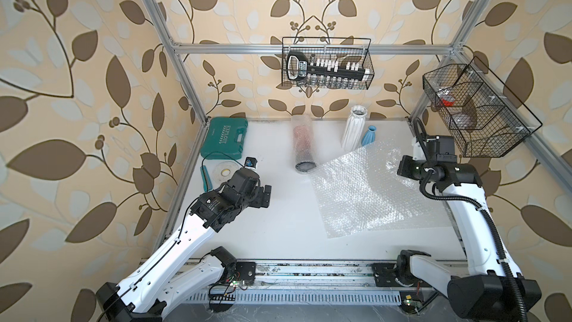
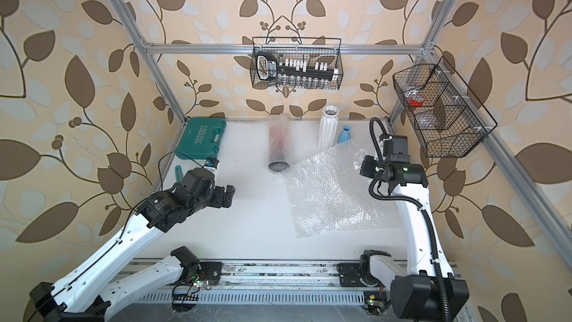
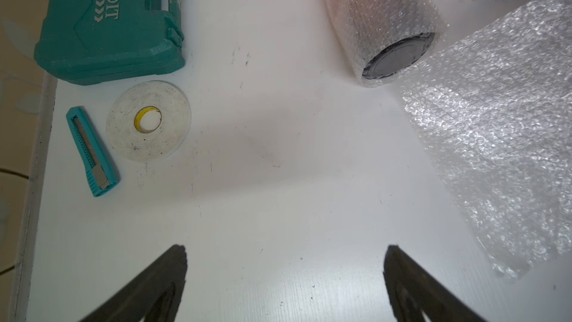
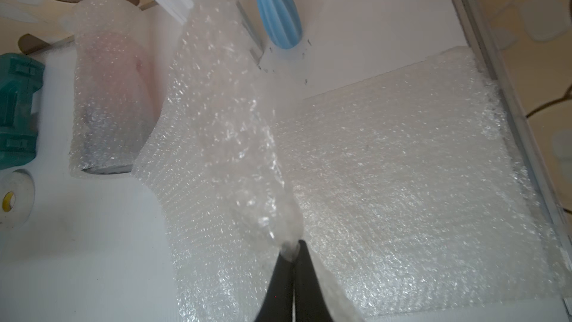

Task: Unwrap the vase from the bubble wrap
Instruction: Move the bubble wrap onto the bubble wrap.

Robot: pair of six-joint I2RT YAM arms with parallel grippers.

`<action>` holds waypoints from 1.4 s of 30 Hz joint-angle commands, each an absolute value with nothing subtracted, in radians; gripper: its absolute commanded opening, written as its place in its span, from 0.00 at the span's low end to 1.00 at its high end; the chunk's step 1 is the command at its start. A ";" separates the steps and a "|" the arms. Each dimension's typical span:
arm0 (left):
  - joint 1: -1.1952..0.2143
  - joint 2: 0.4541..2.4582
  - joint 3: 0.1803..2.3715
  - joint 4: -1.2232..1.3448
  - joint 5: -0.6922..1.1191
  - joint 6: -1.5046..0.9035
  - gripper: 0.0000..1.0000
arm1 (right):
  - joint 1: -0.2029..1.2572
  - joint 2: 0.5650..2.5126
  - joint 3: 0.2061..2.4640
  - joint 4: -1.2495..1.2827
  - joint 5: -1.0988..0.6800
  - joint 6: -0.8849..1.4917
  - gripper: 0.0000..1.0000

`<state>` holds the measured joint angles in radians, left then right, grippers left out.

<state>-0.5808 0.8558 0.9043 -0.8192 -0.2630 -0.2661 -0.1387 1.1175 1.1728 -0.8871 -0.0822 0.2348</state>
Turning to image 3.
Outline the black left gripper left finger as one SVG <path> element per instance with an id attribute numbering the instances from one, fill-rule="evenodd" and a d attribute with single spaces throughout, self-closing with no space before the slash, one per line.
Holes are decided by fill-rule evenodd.
<path id="1" fill-rule="evenodd" d="M 186 249 L 171 246 L 84 321 L 174 321 L 188 268 Z"/>

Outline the clear bubble wrap roll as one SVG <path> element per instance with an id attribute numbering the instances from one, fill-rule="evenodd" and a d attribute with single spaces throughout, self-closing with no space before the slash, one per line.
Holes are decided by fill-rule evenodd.
<path id="1" fill-rule="evenodd" d="M 400 93 L 493 269 L 571 251 L 571 0 L 532 0 L 409 69 Z"/>

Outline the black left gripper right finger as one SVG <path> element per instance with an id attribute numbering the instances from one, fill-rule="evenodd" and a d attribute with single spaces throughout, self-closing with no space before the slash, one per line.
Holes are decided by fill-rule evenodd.
<path id="1" fill-rule="evenodd" d="M 482 321 L 397 245 L 384 258 L 384 281 L 398 321 Z"/>

